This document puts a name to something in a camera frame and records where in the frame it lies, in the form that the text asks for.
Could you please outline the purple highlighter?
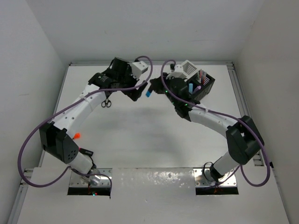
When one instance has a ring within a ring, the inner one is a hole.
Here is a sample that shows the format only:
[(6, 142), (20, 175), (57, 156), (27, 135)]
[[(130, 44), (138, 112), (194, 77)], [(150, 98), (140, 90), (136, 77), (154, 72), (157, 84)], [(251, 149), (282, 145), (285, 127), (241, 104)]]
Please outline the purple highlighter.
[(197, 87), (194, 89), (193, 94), (195, 94), (195, 93), (198, 92), (199, 90), (201, 90), (201, 86), (200, 86), (200, 85), (197, 86)]

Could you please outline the orange gel pen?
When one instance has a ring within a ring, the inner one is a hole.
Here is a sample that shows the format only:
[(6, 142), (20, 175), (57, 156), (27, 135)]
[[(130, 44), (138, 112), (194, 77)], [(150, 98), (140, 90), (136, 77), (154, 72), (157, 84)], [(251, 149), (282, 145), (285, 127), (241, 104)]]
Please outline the orange gel pen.
[(204, 72), (203, 74), (203, 85), (206, 85), (209, 82), (209, 78), (207, 77), (207, 73)]

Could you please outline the blue gel pen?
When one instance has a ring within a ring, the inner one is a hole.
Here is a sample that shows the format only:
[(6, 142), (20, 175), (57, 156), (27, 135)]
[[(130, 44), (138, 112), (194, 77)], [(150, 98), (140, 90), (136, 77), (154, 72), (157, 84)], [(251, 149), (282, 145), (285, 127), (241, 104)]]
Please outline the blue gel pen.
[(204, 81), (206, 79), (206, 72), (201, 70), (200, 71), (200, 78), (201, 78), (201, 83), (204, 84)]

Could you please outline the dark blue highlighter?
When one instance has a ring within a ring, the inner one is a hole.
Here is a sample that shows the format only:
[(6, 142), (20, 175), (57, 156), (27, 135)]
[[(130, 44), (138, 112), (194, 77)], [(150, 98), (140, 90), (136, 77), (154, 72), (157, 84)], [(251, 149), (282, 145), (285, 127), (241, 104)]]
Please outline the dark blue highlighter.
[(149, 88), (148, 88), (148, 90), (146, 91), (145, 96), (149, 98), (150, 95), (152, 94), (152, 92), (153, 92), (153, 86), (150, 85)]

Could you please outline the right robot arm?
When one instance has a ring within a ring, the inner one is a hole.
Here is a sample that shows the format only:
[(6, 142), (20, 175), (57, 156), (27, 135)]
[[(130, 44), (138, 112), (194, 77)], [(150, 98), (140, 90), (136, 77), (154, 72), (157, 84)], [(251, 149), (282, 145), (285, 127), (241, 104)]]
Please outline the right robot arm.
[(217, 183), (226, 173), (247, 164), (259, 150), (263, 150), (264, 141), (251, 117), (236, 118), (201, 104), (201, 99), (210, 92), (213, 84), (214, 78), (210, 76), (201, 78), (194, 75), (187, 79), (163, 73), (161, 77), (150, 80), (146, 95), (152, 92), (164, 94), (181, 118), (201, 124), (226, 139), (227, 152), (203, 172), (207, 181)]

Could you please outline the orange highlighter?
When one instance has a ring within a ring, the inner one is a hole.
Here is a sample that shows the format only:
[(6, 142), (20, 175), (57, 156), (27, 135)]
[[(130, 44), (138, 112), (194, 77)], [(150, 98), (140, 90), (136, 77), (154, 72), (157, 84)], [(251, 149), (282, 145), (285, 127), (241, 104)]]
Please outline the orange highlighter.
[(81, 137), (80, 133), (76, 133), (74, 136), (73, 136), (73, 139), (79, 139)]

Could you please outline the pink highlighter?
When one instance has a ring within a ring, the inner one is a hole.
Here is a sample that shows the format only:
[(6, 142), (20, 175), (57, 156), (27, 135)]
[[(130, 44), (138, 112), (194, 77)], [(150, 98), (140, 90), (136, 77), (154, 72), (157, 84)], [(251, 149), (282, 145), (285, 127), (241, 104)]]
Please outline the pink highlighter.
[(87, 150), (87, 149), (84, 149), (84, 148), (80, 148), (79, 152), (82, 153), (83, 155), (87, 155), (89, 157), (93, 156), (93, 151), (90, 151), (90, 150)]

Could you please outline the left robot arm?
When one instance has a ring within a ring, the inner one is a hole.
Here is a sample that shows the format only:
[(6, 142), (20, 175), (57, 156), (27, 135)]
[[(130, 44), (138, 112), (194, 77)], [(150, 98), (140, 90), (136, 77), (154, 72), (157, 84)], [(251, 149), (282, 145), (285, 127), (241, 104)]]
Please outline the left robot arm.
[(88, 81), (73, 106), (39, 128), (43, 149), (72, 169), (87, 175), (95, 167), (90, 156), (80, 152), (73, 138), (97, 106), (104, 106), (109, 96), (119, 90), (136, 101), (147, 82), (138, 84), (140, 76), (148, 70), (148, 65), (140, 58), (130, 63), (114, 58), (109, 67), (94, 74)]

